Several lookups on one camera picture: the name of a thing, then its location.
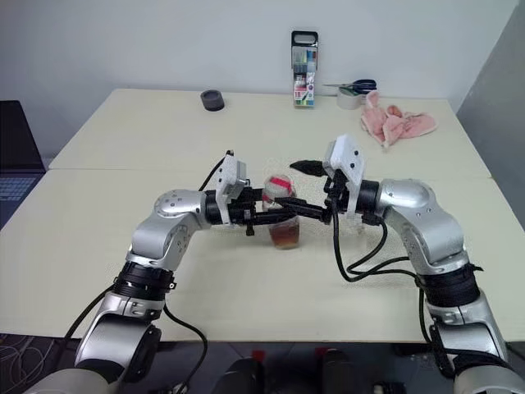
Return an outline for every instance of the clear plastic cup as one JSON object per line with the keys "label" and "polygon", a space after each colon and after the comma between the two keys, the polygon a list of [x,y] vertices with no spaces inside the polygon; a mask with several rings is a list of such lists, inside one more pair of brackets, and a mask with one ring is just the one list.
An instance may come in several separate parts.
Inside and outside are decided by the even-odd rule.
{"label": "clear plastic cup", "polygon": [[[295,197],[292,181],[286,175],[273,175],[264,182],[262,191],[262,210],[282,208],[274,199]],[[284,222],[268,225],[273,245],[277,249],[291,249],[299,243],[299,217],[294,216]]]}

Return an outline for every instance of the white table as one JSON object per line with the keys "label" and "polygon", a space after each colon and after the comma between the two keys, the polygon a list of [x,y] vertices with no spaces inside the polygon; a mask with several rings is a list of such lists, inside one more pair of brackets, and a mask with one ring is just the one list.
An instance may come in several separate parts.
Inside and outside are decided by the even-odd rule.
{"label": "white table", "polygon": [[115,90],[51,163],[51,168],[192,172],[205,177],[227,149],[249,171],[266,173],[305,158],[322,158],[330,140],[350,133],[366,154],[367,176],[458,179],[489,177],[458,119],[443,99],[383,99],[404,111],[429,112],[437,131],[385,151],[359,125],[360,110],[335,97],[295,109],[290,95],[224,93],[226,107],[204,110],[199,92]]}
{"label": "white table", "polygon": [[[254,172],[253,181],[262,181],[263,173]],[[51,170],[0,232],[0,332],[64,335],[118,274],[133,230],[158,195],[194,188],[201,178],[189,171]],[[299,195],[322,202],[322,180],[300,174],[294,179]],[[525,235],[499,189],[482,177],[427,182],[462,224],[472,261],[486,270],[478,282],[505,339],[524,340]],[[356,236],[345,223],[341,244],[349,262],[377,243],[379,231],[367,227],[366,236]],[[296,250],[274,249],[265,228],[256,233],[202,231],[183,259],[180,285],[167,303],[210,340],[422,340],[418,292],[410,278],[347,284],[336,268],[331,228],[312,220],[301,222]],[[402,254],[392,232],[371,264]],[[163,340],[195,339],[165,318],[158,326]]]}

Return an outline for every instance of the tape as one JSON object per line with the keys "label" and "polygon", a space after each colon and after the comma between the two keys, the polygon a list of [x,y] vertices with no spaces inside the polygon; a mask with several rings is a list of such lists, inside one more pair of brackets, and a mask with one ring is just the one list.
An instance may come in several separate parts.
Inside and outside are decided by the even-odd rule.
{"label": "tape", "polygon": [[337,90],[337,106],[343,109],[359,108],[363,96],[361,94],[353,94],[348,89],[339,88]]}

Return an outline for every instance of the black tape roll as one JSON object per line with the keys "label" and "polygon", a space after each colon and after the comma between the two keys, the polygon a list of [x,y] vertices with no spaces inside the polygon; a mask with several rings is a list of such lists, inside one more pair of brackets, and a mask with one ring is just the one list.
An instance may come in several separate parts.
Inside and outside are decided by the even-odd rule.
{"label": "black tape roll", "polygon": [[205,90],[200,94],[200,98],[208,111],[220,111],[224,108],[224,100],[218,90]]}

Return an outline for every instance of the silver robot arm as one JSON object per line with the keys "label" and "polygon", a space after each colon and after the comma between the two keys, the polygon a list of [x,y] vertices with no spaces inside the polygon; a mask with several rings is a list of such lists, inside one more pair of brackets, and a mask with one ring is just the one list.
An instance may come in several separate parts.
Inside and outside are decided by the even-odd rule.
{"label": "silver robot arm", "polygon": [[507,364],[504,339],[477,287],[462,229],[438,205],[432,188],[415,180],[363,181],[363,160],[347,135],[329,146],[322,165],[333,185],[332,204],[348,199],[340,204],[343,212],[382,218],[401,237],[433,320],[436,362],[454,378],[454,393],[525,394],[525,382]]}
{"label": "silver robot arm", "polygon": [[75,368],[52,373],[26,393],[113,393],[148,373],[161,337],[152,321],[160,317],[165,294],[175,287],[173,273],[191,236],[208,229],[210,221],[250,221],[254,213],[249,187],[247,202],[241,199],[231,216],[228,210],[249,186],[244,164],[227,154],[219,171],[217,191],[170,190],[157,199],[136,228],[124,268],[79,345]]}

